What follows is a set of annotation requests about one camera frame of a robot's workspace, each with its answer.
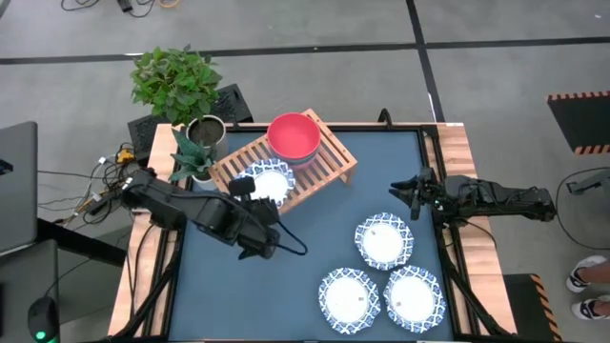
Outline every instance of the black table leg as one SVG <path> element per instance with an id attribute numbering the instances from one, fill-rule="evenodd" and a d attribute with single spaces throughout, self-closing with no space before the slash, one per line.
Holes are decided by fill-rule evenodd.
<path id="1" fill-rule="evenodd" d="M 38 218 L 38 236 L 36 241 L 52 239 L 61 250 L 78 253 L 91 259 L 123 267 L 126 252 L 97 239 L 72 232 L 59 225 Z"/>

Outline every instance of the dark blue table surface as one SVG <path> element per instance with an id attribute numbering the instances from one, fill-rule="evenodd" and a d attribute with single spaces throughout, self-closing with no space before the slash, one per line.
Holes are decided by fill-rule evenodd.
<path id="1" fill-rule="evenodd" d="M 230 151 L 260 135 L 229 134 Z M 408 264 L 426 268 L 443 283 L 430 212 L 422 209 L 419 220 L 411 221 L 409 209 L 388 193 L 391 182 L 419 173 L 417 136 L 412 132 L 338 132 L 336 136 L 358 161 L 352 186 L 337 179 L 281 217 L 309 246 L 307 255 L 276 250 L 270 260 L 238 261 L 238 247 L 220 244 L 188 225 L 170 339 L 452 339 L 448 311 L 439 326 L 424 334 L 410 333 L 395 324 L 382 297 L 390 272 L 370 268 L 354 244 L 356 226 L 366 217 L 393 212 L 407 223 L 415 238 Z M 283 245 L 299 249 L 288 234 L 278 230 Z M 322 278 L 341 267 L 365 271 L 376 282 L 382 302 L 373 326 L 354 335 L 334 331 L 317 302 Z"/>

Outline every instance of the blue patterned plate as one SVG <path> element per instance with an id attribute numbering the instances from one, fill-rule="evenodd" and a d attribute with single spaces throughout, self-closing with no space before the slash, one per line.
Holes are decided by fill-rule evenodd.
<path id="1" fill-rule="evenodd" d="M 256 185 L 252 199 L 269 197 L 278 208 L 282 206 L 288 193 L 295 188 L 295 173 L 286 162 L 277 158 L 254 162 L 237 178 L 251 176 Z"/>
<path id="2" fill-rule="evenodd" d="M 438 325 L 447 307 L 435 276 L 416 266 L 392 272 L 383 297 L 390 318 L 412 333 Z"/>
<path id="3" fill-rule="evenodd" d="M 377 285 L 363 271 L 351 268 L 339 268 L 324 277 L 317 299 L 326 321 L 343 334 L 370 327 L 381 311 Z"/>
<path id="4" fill-rule="evenodd" d="M 369 266 L 389 271 L 407 263 L 415 239 L 402 219 L 384 212 L 372 215 L 358 225 L 355 242 Z"/>

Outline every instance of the plate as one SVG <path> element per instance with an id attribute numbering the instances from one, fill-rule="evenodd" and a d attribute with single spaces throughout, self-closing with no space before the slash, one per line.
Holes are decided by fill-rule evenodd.
<path id="1" fill-rule="evenodd" d="M 438 325 L 447 307 L 437 278 L 416 266 L 392 272 L 383 297 L 390 319 L 412 333 L 425 333 Z"/>
<path id="2" fill-rule="evenodd" d="M 379 213 L 368 217 L 358 225 L 356 247 L 371 267 L 389 271 L 407 263 L 415 239 L 402 219 L 391 213 Z"/>
<path id="3" fill-rule="evenodd" d="M 317 299 L 326 321 L 343 334 L 370 327 L 381 311 L 377 285 L 363 271 L 351 268 L 336 269 L 322 279 Z"/>
<path id="4" fill-rule="evenodd" d="M 251 176 L 256 190 L 252 199 L 269 197 L 275 201 L 278 208 L 284 204 L 288 193 L 295 188 L 295 173 L 288 164 L 278 158 L 254 162 L 242 171 L 237 178 Z"/>

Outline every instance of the person's foot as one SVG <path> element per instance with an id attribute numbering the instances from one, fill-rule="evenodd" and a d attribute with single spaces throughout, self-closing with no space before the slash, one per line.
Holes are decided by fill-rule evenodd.
<path id="1" fill-rule="evenodd" d="M 599 263 L 603 263 L 605 261 L 606 261 L 606 258 L 603 256 L 599 256 L 599 255 L 589 256 L 589 257 L 583 259 L 582 261 L 580 261 L 576 265 L 576 267 L 574 267 L 572 272 L 570 272 L 570 276 L 568 276 L 568 279 L 565 282 L 565 285 L 567 286 L 568 290 L 570 290 L 574 293 L 580 293 L 580 292 L 584 291 L 584 289 L 589 287 L 589 285 L 591 285 L 591 283 L 585 282 L 580 278 L 579 270 L 582 268 L 595 266 L 595 265 L 597 265 Z"/>
<path id="2" fill-rule="evenodd" d="M 595 304 L 598 301 L 610 301 L 610 295 L 602 295 L 597 299 L 587 299 L 580 303 L 572 305 L 572 313 L 578 319 L 582 320 L 598 320 L 598 319 L 610 319 L 608 315 L 601 315 L 595 313 Z"/>

